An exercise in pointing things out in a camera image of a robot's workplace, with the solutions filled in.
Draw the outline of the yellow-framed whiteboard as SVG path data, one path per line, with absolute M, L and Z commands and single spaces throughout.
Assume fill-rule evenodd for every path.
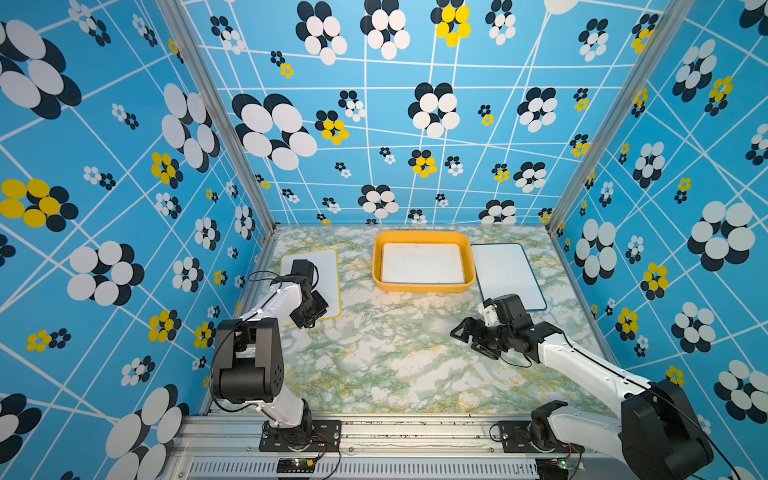
M 284 255 L 281 258 L 280 276 L 287 278 L 287 288 L 293 290 L 298 297 L 298 303 L 288 310 L 289 322 L 296 326 L 290 318 L 290 313 L 299 306 L 301 301 L 299 288 L 301 282 L 297 277 L 290 275 L 292 261 L 295 259 L 308 259 L 312 261 L 319 270 L 319 280 L 313 290 L 318 291 L 327 301 L 327 313 L 322 319 L 318 320 L 316 324 L 320 321 L 338 318 L 342 313 L 341 290 L 337 265 L 338 255 L 335 250 L 328 249 L 289 254 Z
M 463 284 L 460 247 L 449 243 L 387 243 L 382 251 L 381 280 L 414 285 Z

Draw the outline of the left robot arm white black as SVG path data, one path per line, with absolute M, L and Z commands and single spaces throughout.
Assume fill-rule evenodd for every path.
M 308 402 L 284 385 L 280 327 L 290 320 L 312 328 L 328 304 L 306 276 L 274 278 L 263 299 L 236 319 L 217 327 L 211 362 L 211 396 L 226 413 L 255 409 L 287 442 L 304 445 L 313 436 Z

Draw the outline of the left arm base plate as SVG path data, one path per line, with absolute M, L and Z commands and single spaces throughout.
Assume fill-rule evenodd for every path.
M 340 420 L 313 420 L 310 424 L 279 429 L 265 421 L 258 449 L 266 453 L 338 452 L 342 426 Z

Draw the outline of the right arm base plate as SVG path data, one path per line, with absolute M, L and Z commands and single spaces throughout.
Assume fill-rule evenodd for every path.
M 500 443 L 505 453 L 548 454 L 567 457 L 583 453 L 582 446 L 551 440 L 537 435 L 531 421 L 506 420 L 488 429 L 492 441 Z

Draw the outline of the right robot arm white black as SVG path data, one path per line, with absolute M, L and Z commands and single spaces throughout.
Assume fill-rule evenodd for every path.
M 487 326 L 466 317 L 450 335 L 493 360 L 514 350 L 568 377 L 610 410 L 598 415 L 560 400 L 535 409 L 530 438 L 540 450 L 576 444 L 624 463 L 640 479 L 687 479 L 714 460 L 686 393 L 669 379 L 653 382 L 633 375 L 548 322 Z

